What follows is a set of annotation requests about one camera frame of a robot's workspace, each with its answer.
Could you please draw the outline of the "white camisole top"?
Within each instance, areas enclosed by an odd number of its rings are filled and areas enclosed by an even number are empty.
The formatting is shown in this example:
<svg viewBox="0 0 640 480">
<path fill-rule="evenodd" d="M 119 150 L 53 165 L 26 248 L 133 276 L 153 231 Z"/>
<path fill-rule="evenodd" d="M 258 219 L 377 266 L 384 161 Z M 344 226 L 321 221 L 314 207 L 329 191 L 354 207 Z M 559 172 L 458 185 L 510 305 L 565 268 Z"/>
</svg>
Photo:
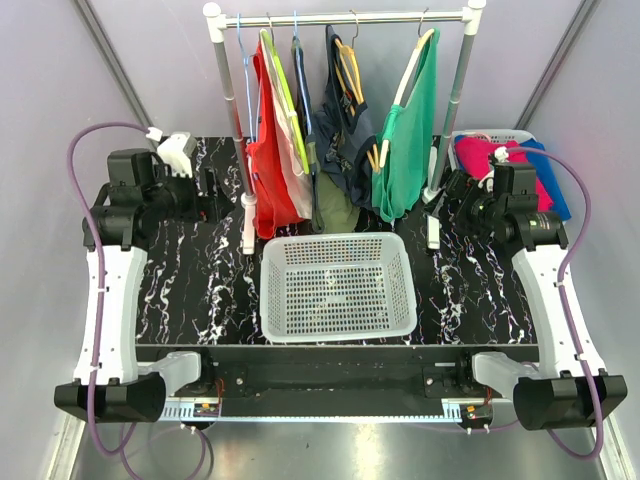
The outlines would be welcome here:
<svg viewBox="0 0 640 480">
<path fill-rule="evenodd" d="M 277 96 L 275 85 L 275 69 L 270 64 L 266 54 L 266 47 L 260 39 L 260 48 L 266 66 L 271 94 L 273 99 L 273 109 L 276 120 L 276 138 L 280 154 L 280 163 L 284 181 L 291 201 L 298 216 L 302 219 L 312 218 L 311 183 L 309 174 L 302 173 L 300 176 L 295 171 L 301 170 L 299 155 L 295 152 L 292 144 L 293 134 L 287 124 L 287 118 L 280 100 Z"/>
</svg>

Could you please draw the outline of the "lime green hanger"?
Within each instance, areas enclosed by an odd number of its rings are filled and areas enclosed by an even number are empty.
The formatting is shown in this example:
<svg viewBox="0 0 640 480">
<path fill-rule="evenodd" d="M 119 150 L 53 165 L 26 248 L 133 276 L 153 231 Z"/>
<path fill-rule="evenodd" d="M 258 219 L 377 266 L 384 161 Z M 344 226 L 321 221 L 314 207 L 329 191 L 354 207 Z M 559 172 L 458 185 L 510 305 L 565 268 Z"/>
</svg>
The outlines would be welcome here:
<svg viewBox="0 0 640 480">
<path fill-rule="evenodd" d="M 282 67 L 282 63 L 280 57 L 278 55 L 277 49 L 274 44 L 274 39 L 272 35 L 272 31 L 267 31 L 266 29 L 260 30 L 260 39 L 264 43 L 267 51 L 267 58 L 270 61 L 270 64 L 275 69 L 275 85 L 278 99 L 280 100 L 280 104 L 284 109 L 287 124 L 290 127 L 290 131 L 293 134 L 292 144 L 294 145 L 295 152 L 299 155 L 301 162 L 301 170 L 295 171 L 297 176 L 300 176 L 302 173 L 309 174 L 310 167 L 309 161 L 306 154 L 306 148 L 304 144 L 304 140 L 302 138 L 302 133 L 300 129 L 299 117 L 297 115 L 297 111 L 294 107 L 293 98 L 291 95 L 291 90 L 289 88 L 289 84 L 284 73 L 284 69 Z"/>
</svg>

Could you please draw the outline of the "light blue wire hanger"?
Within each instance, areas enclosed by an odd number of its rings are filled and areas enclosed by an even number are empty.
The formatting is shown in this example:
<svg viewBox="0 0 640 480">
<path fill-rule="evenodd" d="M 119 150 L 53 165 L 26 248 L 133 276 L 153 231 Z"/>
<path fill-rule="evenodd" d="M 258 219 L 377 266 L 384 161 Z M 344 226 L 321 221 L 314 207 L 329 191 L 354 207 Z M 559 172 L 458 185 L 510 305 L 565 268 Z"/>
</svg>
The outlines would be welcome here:
<svg viewBox="0 0 640 480">
<path fill-rule="evenodd" d="M 248 114 L 248 123 L 249 123 L 249 142 L 253 143 L 257 140 L 257 133 L 256 133 L 257 126 L 254 119 L 255 108 L 253 107 L 252 86 L 251 86 L 250 71 L 249 71 L 250 61 L 253 59 L 253 56 L 247 54 L 243 44 L 240 14 L 236 15 L 236 37 L 237 37 L 237 42 L 240 48 L 243 73 L 244 73 L 245 95 L 247 100 L 247 114 Z"/>
</svg>

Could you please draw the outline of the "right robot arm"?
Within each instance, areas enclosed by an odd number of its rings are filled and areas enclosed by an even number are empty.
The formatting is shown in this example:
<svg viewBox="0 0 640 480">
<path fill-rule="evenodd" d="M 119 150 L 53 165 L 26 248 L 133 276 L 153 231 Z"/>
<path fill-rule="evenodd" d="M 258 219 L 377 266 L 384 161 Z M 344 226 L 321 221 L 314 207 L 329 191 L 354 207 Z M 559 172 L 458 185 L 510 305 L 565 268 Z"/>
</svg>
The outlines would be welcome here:
<svg viewBox="0 0 640 480">
<path fill-rule="evenodd" d="M 538 341 L 532 367 L 498 351 L 462 355 L 454 384 L 466 396 L 487 387 L 510 400 L 530 431 L 595 427 L 627 396 L 586 328 L 569 275 L 570 244 L 560 217 L 538 207 L 537 176 L 529 163 L 494 166 L 485 181 L 453 171 L 444 185 L 459 232 L 497 241 L 519 278 Z"/>
</svg>

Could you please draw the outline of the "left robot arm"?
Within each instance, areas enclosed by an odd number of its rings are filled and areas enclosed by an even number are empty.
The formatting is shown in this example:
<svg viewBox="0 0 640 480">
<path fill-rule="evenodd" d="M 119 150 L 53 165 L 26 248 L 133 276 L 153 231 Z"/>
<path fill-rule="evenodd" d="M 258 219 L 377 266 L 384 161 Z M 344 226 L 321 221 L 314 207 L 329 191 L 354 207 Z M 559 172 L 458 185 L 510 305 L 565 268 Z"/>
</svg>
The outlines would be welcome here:
<svg viewBox="0 0 640 480">
<path fill-rule="evenodd" d="M 54 390 L 59 409 L 98 423 L 151 423 L 185 387 L 196 396 L 215 386 L 216 372 L 194 352 L 148 366 L 136 358 L 138 295 L 151 241 L 166 221 L 217 224 L 234 209 L 211 169 L 195 181 L 173 176 L 146 149 L 112 152 L 109 180 L 83 228 L 90 292 L 80 358 L 68 384 Z"/>
</svg>

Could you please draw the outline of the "red tank top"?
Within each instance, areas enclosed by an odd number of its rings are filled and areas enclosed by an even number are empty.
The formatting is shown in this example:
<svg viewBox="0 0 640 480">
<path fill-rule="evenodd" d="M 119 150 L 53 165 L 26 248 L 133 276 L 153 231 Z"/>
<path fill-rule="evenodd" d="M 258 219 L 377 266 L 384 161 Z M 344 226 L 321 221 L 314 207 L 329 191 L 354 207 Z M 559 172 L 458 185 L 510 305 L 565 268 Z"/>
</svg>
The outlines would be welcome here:
<svg viewBox="0 0 640 480">
<path fill-rule="evenodd" d="M 256 48 L 253 66 L 260 100 L 257 139 L 248 146 L 257 197 L 253 223 L 257 236 L 269 240 L 274 237 L 277 228 L 297 219 L 297 212 L 282 174 L 271 84 L 261 44 Z"/>
</svg>

